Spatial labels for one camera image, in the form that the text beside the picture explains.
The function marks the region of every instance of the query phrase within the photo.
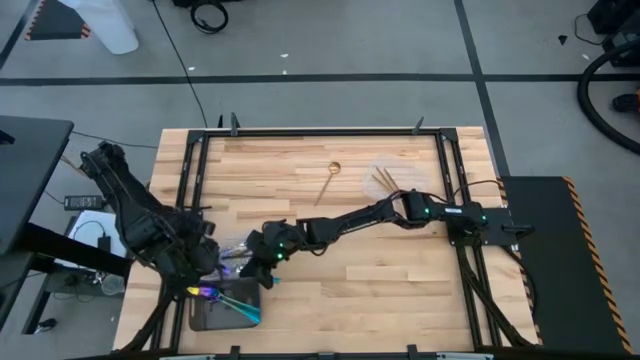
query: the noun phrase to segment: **black metal frame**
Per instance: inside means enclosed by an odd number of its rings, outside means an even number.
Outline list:
[[[207,152],[209,148],[209,141],[212,138],[226,138],[226,137],[290,137],[290,136],[433,136],[436,142],[436,148],[438,151],[438,161],[440,163],[440,169],[442,171],[442,181],[444,184],[444,190],[448,201],[455,201],[453,193],[453,184],[451,181],[451,174],[449,169],[449,163],[447,161],[447,154],[445,148],[445,142],[450,143],[453,150],[453,158],[455,164],[455,172],[458,179],[458,183],[462,187],[460,190],[462,194],[463,202],[471,201],[471,195],[469,189],[465,187],[467,185],[467,178],[462,161],[462,153],[460,145],[458,143],[458,135],[455,128],[327,128],[327,129],[239,129],[234,126],[233,129],[215,129],[215,130],[190,130],[187,135],[187,143],[184,154],[184,160],[182,162],[182,170],[180,174],[180,182],[178,185],[178,193],[176,196],[175,206],[179,209],[185,209],[185,196],[187,191],[187,183],[189,181],[189,172],[191,170],[191,160],[195,149],[195,144],[200,143],[200,157],[198,159],[198,168],[196,170],[195,187],[193,191],[193,198],[191,202],[191,211],[198,211],[200,209],[200,199],[202,197],[202,187],[204,183],[205,168],[207,163]],[[480,325],[478,322],[478,312],[474,300],[474,292],[471,286],[462,278],[462,263],[468,262],[466,255],[466,248],[464,245],[455,245],[455,251],[458,257],[458,263],[461,270],[461,283],[464,292],[465,304],[469,320],[469,328],[471,331],[471,339],[473,342],[474,350],[481,349],[484,344],[482,343],[482,336],[480,332]],[[486,266],[484,262],[484,256],[481,249],[481,244],[473,246],[474,260],[476,263],[476,271],[478,278],[482,284],[482,287],[486,291],[486,294],[491,296],[491,289],[489,287],[489,280],[487,276]],[[182,330],[182,320],[184,314],[185,299],[178,299],[173,325],[171,329],[171,350],[178,350],[180,344],[180,333]],[[487,312],[487,320],[489,324],[489,332],[491,335],[491,342],[494,346],[502,346],[500,331],[493,316]],[[151,342],[151,350],[159,349],[160,339],[163,331],[163,322],[160,322],[153,334]],[[260,357],[278,355],[279,358],[283,358],[282,354],[261,354]],[[384,358],[406,358],[407,353],[380,353],[380,354],[367,354],[372,358],[381,356]]]

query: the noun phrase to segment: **gray floor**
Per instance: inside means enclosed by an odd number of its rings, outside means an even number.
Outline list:
[[[593,0],[464,0],[482,70],[487,74],[579,74],[602,53],[573,36],[573,18]],[[2,78],[110,78],[181,76],[173,48],[152,4],[123,1],[140,48],[112,56],[92,34],[84,40],[24,41],[13,48]],[[0,4],[0,48],[27,4]],[[245,0],[229,3],[229,27],[197,32],[188,12],[158,0],[163,19],[191,75],[435,73],[470,74],[453,0]],[[593,36],[588,24],[581,33]],[[557,39],[567,35],[565,45]],[[621,72],[605,66],[601,73]],[[621,131],[640,140],[638,116],[620,116],[608,102],[637,84],[592,85],[593,102]],[[566,175],[574,179],[629,336],[640,348],[640,205],[638,158],[610,143],[586,121],[575,83],[489,83],[512,175]],[[472,82],[304,82],[196,84],[210,124],[238,114],[242,126],[482,125]],[[119,141],[157,143],[163,128],[201,127],[186,84],[0,86],[0,113],[74,121],[76,130]],[[66,155],[98,141],[72,136]],[[133,173],[149,178],[155,153],[125,149]],[[65,165],[48,188],[58,198],[96,194],[96,186]],[[43,197],[32,221],[63,231],[71,213]],[[29,279],[0,333],[7,358],[58,359],[105,353],[112,344],[120,302],[52,300],[47,316],[60,325],[37,336],[19,335],[38,277]]]

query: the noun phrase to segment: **black desk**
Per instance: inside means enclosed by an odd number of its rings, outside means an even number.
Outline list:
[[[0,141],[0,329],[30,269],[52,273],[60,258],[123,277],[129,271],[130,260],[29,223],[72,128],[70,121],[0,116],[10,137]]]

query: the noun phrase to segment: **butcher block tabletop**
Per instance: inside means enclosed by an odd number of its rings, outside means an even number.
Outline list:
[[[188,132],[162,133],[150,191],[166,205],[175,205]],[[459,127],[457,132],[468,182],[495,179],[483,129]],[[452,149],[446,149],[455,174]],[[437,154],[433,136],[213,138],[200,205],[210,207],[204,218],[216,224],[213,238],[224,247],[259,230],[265,221],[336,217],[374,203],[385,192],[371,180],[376,165],[404,190],[444,197]],[[341,171],[314,206],[331,162],[340,163]],[[458,188],[456,180],[453,185]],[[502,204],[495,184],[469,189],[472,200],[484,207]],[[483,252],[496,303],[525,338],[537,343],[518,265],[502,249],[485,247]],[[470,251],[468,257],[473,260]],[[242,353],[406,352],[408,344],[416,344],[420,352],[473,349],[455,249],[442,223],[418,230],[392,224],[369,227],[344,235],[323,256],[298,252],[273,273],[280,283],[261,289],[258,326],[195,332],[184,316],[180,353],[228,353],[233,345]],[[158,274],[138,263],[132,266],[114,348],[127,344],[144,324],[159,290]],[[476,306],[483,342],[489,344],[477,298]],[[169,344],[173,311],[172,305],[163,346]]]

